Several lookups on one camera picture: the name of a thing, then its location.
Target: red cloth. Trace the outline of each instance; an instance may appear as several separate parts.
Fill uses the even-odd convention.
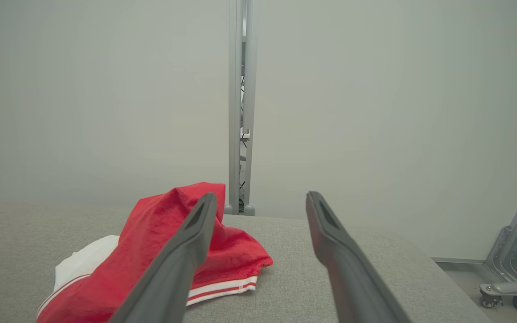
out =
[[[272,265],[272,258],[248,233],[222,224],[224,184],[199,183],[139,200],[111,255],[92,274],[51,295],[41,305],[37,323],[107,322],[208,192],[217,195],[213,238],[207,259],[195,272],[187,305],[254,290],[261,268]]]

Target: white partition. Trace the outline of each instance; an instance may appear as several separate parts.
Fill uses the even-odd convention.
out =
[[[0,0],[0,198],[228,182],[229,2]]]
[[[262,1],[250,204],[485,259],[517,210],[517,1]]]

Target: gray floor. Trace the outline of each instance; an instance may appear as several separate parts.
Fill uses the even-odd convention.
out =
[[[482,264],[437,263],[444,272],[476,303],[494,323],[517,323],[517,309],[512,305],[511,297],[503,297],[504,306],[495,305],[486,309],[480,305],[480,284],[500,282]]]

